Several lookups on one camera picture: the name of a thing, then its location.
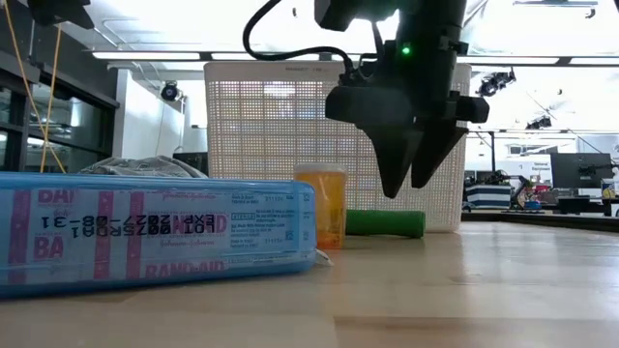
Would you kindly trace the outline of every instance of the wall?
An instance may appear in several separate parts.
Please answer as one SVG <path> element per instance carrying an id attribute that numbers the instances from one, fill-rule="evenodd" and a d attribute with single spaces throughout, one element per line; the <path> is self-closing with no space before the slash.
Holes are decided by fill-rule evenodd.
<path id="1" fill-rule="evenodd" d="M 114 119 L 112 156 L 172 157 L 182 144 L 185 115 L 133 80 L 127 70 L 118 72 L 116 96 L 121 107 Z"/>
<path id="2" fill-rule="evenodd" d="M 580 153 L 602 152 L 610 154 L 610 158 L 619 163 L 619 134 L 618 135 L 583 135 L 577 141 L 578 151 Z M 619 185 L 619 169 L 613 169 L 615 173 L 615 185 Z"/>
<path id="3" fill-rule="evenodd" d="M 206 152 L 206 91 L 204 81 L 179 81 L 179 88 L 187 97 L 185 103 L 185 130 L 183 137 L 183 151 L 185 153 Z M 200 129 L 193 129 L 192 125 L 199 125 Z"/>
<path id="4" fill-rule="evenodd" d="M 486 145 L 486 142 L 490 144 L 490 136 L 487 133 L 480 133 L 480 137 L 481 138 L 477 137 L 475 133 L 471 133 L 466 139 L 466 170 L 492 169 L 492 154 L 490 147 Z M 511 175 L 528 175 L 528 172 L 517 172 L 519 169 L 524 168 L 512 166 L 512 162 L 527 163 L 537 161 L 534 159 L 536 155 L 533 154 L 529 156 L 511 155 L 510 147 L 515 145 L 557 146 L 560 153 L 569 154 L 576 152 L 575 136 L 571 134 L 548 134 L 543 136 L 526 135 L 524 133 L 514 133 L 510 135 L 497 134 L 494 141 L 496 168 L 505 170 Z"/>

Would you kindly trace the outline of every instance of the robot arm in background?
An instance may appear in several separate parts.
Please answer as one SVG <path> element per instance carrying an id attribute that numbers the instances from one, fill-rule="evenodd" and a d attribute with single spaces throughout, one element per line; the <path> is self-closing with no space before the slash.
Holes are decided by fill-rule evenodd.
<path id="1" fill-rule="evenodd" d="M 520 181 L 520 186 L 512 192 L 510 200 L 511 200 L 512 209 L 514 207 L 519 207 L 520 209 L 524 209 L 524 207 L 520 205 L 520 203 L 518 202 L 518 198 L 520 197 L 520 194 L 524 191 L 524 189 L 531 187 L 531 182 L 527 180 L 525 177 L 523 177 L 522 175 L 507 175 L 503 173 L 504 173 L 503 171 L 498 170 L 494 172 L 492 175 L 490 175 L 488 178 L 480 182 L 479 184 L 501 185 L 501 183 L 509 182 L 510 180 L 513 180 L 513 179 L 518 179 Z"/>
<path id="2" fill-rule="evenodd" d="M 459 40 L 466 0 L 314 0 L 315 20 L 324 29 L 345 31 L 354 18 L 372 22 L 376 54 L 371 56 L 376 62 L 357 68 L 345 53 L 333 47 L 283 55 L 253 52 L 249 45 L 253 25 L 279 1 L 270 0 L 248 23 L 246 51 L 263 60 L 320 51 L 342 55 L 345 72 L 327 97 L 325 116 L 354 124 L 369 137 L 386 196 L 397 196 L 411 167 L 411 186 L 422 188 L 427 184 L 467 133 L 458 121 L 486 121 L 486 101 L 461 96 L 451 88 L 457 55 L 468 49 Z M 375 23 L 396 10 L 397 37 L 383 43 Z"/>

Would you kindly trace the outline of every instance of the monitor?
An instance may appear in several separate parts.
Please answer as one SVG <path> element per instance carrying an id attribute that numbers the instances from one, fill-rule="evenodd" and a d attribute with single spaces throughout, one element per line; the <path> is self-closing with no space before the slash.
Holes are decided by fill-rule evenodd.
<path id="1" fill-rule="evenodd" d="M 561 189 L 599 189 L 602 179 L 614 177 L 610 154 L 550 154 L 552 185 Z M 607 168 L 583 173 L 582 168 L 606 165 Z"/>

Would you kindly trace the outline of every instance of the green cylinder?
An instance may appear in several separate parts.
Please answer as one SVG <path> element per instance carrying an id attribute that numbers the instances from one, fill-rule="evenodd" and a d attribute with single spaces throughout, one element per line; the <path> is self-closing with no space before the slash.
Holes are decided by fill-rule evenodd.
<path id="1" fill-rule="evenodd" d="M 422 238 L 426 232 L 426 213 L 359 211 L 346 212 L 346 235 L 392 235 Z"/>

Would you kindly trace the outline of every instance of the white laundry basket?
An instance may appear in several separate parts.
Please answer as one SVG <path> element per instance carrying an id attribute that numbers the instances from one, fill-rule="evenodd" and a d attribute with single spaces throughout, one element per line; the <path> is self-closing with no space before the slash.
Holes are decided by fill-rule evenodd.
<path id="1" fill-rule="evenodd" d="M 206 64 L 209 175 L 289 180 L 297 163 L 336 162 L 348 170 L 348 209 L 424 211 L 428 232 L 457 230 L 465 138 L 424 188 L 411 188 L 409 173 L 398 197 L 385 197 L 366 135 L 325 118 L 325 99 L 341 71 L 341 62 Z M 453 88 L 468 95 L 470 76 L 470 66 L 457 65 Z"/>

